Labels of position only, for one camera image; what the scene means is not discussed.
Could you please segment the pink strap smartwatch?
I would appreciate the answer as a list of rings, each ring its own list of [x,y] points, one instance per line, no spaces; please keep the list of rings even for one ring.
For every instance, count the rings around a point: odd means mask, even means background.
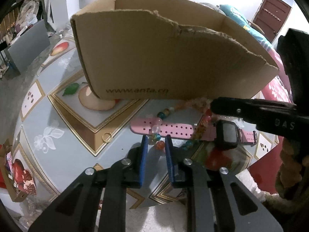
[[[162,137],[171,136],[175,139],[194,140],[197,127],[182,123],[169,123],[158,118],[136,118],[130,123],[132,132],[141,135],[159,134]],[[209,124],[202,131],[201,141],[213,142],[219,150],[231,150],[239,145],[254,146],[257,144],[255,131],[245,131],[236,123],[227,120],[218,120]]]

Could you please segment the dark red wooden door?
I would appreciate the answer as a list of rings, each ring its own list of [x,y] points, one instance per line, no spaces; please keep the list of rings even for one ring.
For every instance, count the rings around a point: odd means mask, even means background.
[[[282,0],[262,0],[252,22],[269,42],[273,42],[291,9],[292,7]]]

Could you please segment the red floral quilt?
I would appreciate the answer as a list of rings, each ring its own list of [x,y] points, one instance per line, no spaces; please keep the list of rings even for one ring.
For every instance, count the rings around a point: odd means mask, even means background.
[[[287,124],[284,107],[291,101],[284,87],[289,81],[281,58],[273,49],[269,54],[277,63],[280,75],[262,90],[265,99],[259,101],[255,120],[258,129],[258,143],[254,153],[256,162],[249,167],[249,172],[261,190],[275,194],[277,193],[275,185],[280,178],[278,173],[282,165],[280,156],[284,145],[282,135]]]

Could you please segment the teal pillow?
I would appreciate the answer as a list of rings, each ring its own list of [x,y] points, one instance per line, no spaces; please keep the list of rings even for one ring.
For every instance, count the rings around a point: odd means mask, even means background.
[[[248,29],[250,27],[247,19],[244,17],[244,15],[230,5],[220,5],[219,8],[225,13],[227,17],[235,21],[237,24],[239,24],[241,27]]]

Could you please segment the brown cardboard box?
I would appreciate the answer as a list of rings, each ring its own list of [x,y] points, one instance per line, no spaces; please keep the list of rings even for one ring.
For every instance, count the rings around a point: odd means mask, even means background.
[[[279,73],[244,28],[188,0],[96,0],[71,26],[103,100],[251,98]]]

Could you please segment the grey box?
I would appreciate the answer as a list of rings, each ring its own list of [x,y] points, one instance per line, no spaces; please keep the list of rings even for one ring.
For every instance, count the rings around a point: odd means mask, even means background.
[[[21,74],[49,46],[50,40],[45,22],[40,20],[8,46],[4,53],[13,69]]]

